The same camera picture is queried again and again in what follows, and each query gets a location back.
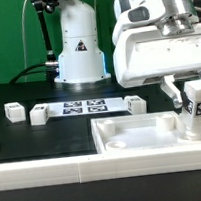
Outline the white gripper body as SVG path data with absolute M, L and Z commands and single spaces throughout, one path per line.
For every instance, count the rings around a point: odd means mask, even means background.
M 161 77 L 195 76 L 201 71 L 201 23 L 193 34 L 161 36 L 156 26 L 122 32 L 114 50 L 116 79 L 124 88 L 157 83 Z

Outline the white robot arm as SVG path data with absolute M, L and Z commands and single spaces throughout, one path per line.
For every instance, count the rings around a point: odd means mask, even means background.
M 114 0 L 114 71 L 124 87 L 159 83 L 178 108 L 177 79 L 201 77 L 201 22 L 194 0 Z M 107 79 L 94 10 L 60 0 L 63 50 L 56 83 L 80 89 Z

